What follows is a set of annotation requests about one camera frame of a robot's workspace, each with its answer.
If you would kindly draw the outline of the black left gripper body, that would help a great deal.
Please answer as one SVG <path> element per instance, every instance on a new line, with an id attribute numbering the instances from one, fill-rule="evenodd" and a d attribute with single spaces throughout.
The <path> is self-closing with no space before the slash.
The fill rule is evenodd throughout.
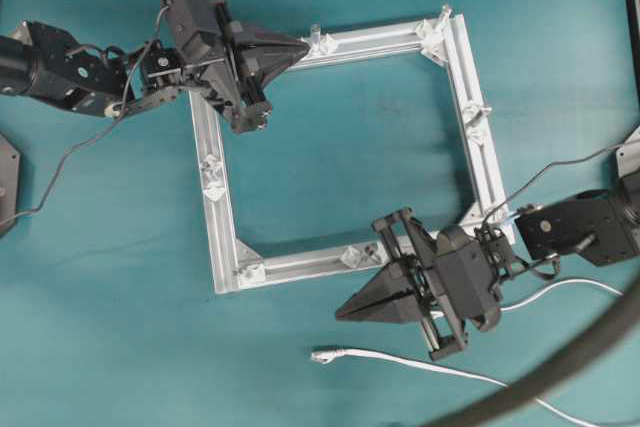
<path id="1" fill-rule="evenodd" d="M 262 130 L 272 107 L 236 66 L 227 0 L 163 0 L 182 62 L 182 86 L 197 92 L 236 134 Z"/>

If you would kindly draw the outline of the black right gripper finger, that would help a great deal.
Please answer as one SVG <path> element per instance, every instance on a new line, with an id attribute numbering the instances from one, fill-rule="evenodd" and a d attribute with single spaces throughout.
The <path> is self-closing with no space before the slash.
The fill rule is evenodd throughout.
<path id="1" fill-rule="evenodd" d="M 421 306 L 414 297 L 396 297 L 369 305 L 345 303 L 335 312 L 335 318 L 345 322 L 405 324 L 418 322 L 428 313 L 429 310 Z"/>
<path id="2" fill-rule="evenodd" d="M 397 307 L 400 310 L 424 310 L 423 282 L 415 278 L 421 265 L 416 256 L 390 261 L 353 294 L 340 310 L 374 310 Z"/>

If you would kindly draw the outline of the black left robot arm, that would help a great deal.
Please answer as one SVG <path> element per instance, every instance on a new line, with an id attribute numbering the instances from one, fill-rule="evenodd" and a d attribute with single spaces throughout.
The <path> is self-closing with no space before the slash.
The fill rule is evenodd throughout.
<path id="1" fill-rule="evenodd" d="M 1 92 L 77 114 L 119 118 L 201 95 L 237 134 L 266 127 L 264 89 L 305 57 L 296 38 L 231 17 L 226 0 L 162 0 L 174 44 L 153 39 L 126 53 L 79 43 L 69 32 L 23 22 L 1 39 Z"/>

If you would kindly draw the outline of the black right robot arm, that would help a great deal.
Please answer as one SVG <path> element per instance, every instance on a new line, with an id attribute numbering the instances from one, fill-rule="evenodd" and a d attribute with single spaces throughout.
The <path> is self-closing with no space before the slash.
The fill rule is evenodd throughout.
<path id="1" fill-rule="evenodd" d="M 502 314 L 500 287 L 540 265 L 560 267 L 576 254 L 603 267 L 639 254 L 639 160 L 625 155 L 637 146 L 633 132 L 610 146 L 618 158 L 617 183 L 515 213 L 516 228 L 531 259 L 515 255 L 499 223 L 483 220 L 472 234 L 459 225 L 431 235 L 404 208 L 375 220 L 373 230 L 386 264 L 335 313 L 339 321 L 418 323 L 429 356 L 440 360 L 468 345 L 467 324 L 481 332 Z"/>

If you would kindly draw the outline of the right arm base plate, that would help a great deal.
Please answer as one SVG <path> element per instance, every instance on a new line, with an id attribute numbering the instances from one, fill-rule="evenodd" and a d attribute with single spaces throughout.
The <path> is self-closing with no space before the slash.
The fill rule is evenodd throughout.
<path id="1" fill-rule="evenodd" d="M 625 142 L 616 150 L 617 174 L 619 178 L 636 172 L 640 166 L 640 127 L 637 126 Z"/>

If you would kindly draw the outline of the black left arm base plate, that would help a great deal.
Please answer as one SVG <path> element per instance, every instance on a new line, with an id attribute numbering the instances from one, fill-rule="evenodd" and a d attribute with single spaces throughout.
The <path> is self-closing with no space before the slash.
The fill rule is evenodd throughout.
<path id="1" fill-rule="evenodd" d="M 1 236 L 15 224 L 19 191 L 20 152 L 1 136 Z"/>

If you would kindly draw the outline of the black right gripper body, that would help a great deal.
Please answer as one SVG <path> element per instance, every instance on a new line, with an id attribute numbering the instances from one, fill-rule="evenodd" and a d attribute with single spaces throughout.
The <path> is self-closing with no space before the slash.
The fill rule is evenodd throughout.
<path id="1" fill-rule="evenodd" d="M 508 237 L 499 229 L 477 228 L 472 236 L 454 225 L 431 236 L 410 209 L 373 222 L 389 262 L 416 256 L 423 282 L 421 292 L 429 313 L 419 323 L 437 361 L 465 350 L 467 322 L 481 332 L 501 319 L 501 282 L 512 273 L 515 256 Z"/>

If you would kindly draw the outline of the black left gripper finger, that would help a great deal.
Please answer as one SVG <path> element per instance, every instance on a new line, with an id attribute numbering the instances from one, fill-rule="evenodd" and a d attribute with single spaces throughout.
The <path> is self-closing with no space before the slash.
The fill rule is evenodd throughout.
<path id="1" fill-rule="evenodd" d="M 273 47 L 278 54 L 291 54 L 295 60 L 305 57 L 310 50 L 307 42 L 288 35 L 272 32 L 243 21 L 230 23 L 231 36 L 239 51 Z"/>
<path id="2" fill-rule="evenodd" d="M 240 80 L 245 97 L 264 97 L 263 89 L 299 62 L 307 49 L 248 49 L 239 55 Z"/>

